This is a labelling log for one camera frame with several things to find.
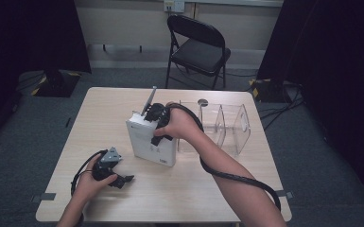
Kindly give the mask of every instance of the chair backrest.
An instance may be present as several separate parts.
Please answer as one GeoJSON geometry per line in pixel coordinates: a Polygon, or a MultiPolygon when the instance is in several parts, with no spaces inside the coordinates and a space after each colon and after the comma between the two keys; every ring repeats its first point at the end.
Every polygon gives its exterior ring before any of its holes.
{"type": "Polygon", "coordinates": [[[172,36],[173,32],[190,39],[217,46],[225,47],[222,34],[213,26],[182,15],[171,15],[167,18],[167,26],[172,36]]]}

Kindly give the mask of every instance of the black folding chair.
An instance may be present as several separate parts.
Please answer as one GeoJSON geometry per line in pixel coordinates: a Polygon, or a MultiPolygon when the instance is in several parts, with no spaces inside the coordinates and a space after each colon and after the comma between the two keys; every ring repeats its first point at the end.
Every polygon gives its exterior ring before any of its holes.
{"type": "Polygon", "coordinates": [[[226,61],[231,56],[231,50],[225,47],[222,34],[213,26],[182,15],[169,16],[167,26],[170,30],[171,46],[165,88],[167,88],[169,79],[184,83],[179,79],[170,77],[171,62],[185,67],[187,73],[188,69],[191,69],[207,77],[214,78],[212,86],[199,82],[212,90],[215,89],[217,78],[220,77],[220,69],[223,68],[224,88],[226,86],[226,61]],[[188,40],[179,45],[175,33],[188,38],[188,40]]]}

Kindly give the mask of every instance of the transparent acrylic box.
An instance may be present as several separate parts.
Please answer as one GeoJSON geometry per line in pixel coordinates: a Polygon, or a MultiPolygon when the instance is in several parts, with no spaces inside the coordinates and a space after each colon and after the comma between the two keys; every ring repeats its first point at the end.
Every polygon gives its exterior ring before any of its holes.
{"type": "MultiPolygon", "coordinates": [[[[231,155],[240,154],[251,134],[250,121],[244,105],[181,102],[201,121],[205,134],[231,155]]],[[[196,152],[184,140],[179,140],[179,152],[196,152]]]]}

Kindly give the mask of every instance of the person's right arm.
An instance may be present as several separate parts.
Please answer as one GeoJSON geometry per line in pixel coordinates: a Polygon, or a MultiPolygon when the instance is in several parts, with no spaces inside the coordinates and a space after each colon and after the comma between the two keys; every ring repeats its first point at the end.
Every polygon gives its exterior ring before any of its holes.
{"type": "MultiPolygon", "coordinates": [[[[184,139],[212,169],[254,179],[245,167],[201,131],[183,110],[172,109],[169,124],[154,133],[184,139]]],[[[263,189],[217,176],[214,179],[226,202],[246,226],[286,226],[280,211],[263,189]]]]}

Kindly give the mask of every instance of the table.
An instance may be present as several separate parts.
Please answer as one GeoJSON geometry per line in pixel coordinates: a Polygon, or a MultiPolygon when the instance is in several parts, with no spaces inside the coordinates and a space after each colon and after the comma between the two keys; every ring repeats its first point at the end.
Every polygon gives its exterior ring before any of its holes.
{"type": "MultiPolygon", "coordinates": [[[[135,175],[122,189],[107,187],[84,209],[86,221],[100,222],[239,222],[222,197],[212,176],[199,163],[196,152],[178,152],[173,167],[152,163],[133,155],[126,120],[141,112],[151,89],[91,88],[78,113],[58,164],[46,188],[56,193],[41,201],[36,218],[55,222],[70,201],[70,182],[81,165],[95,152],[116,147],[123,160],[114,168],[119,175],[135,175]]],[[[157,89],[153,102],[244,104],[251,123],[251,136],[235,159],[257,180],[274,190],[282,184],[270,153],[252,96],[243,92],[157,89]]],[[[286,221],[291,212],[281,198],[286,221]]]]}

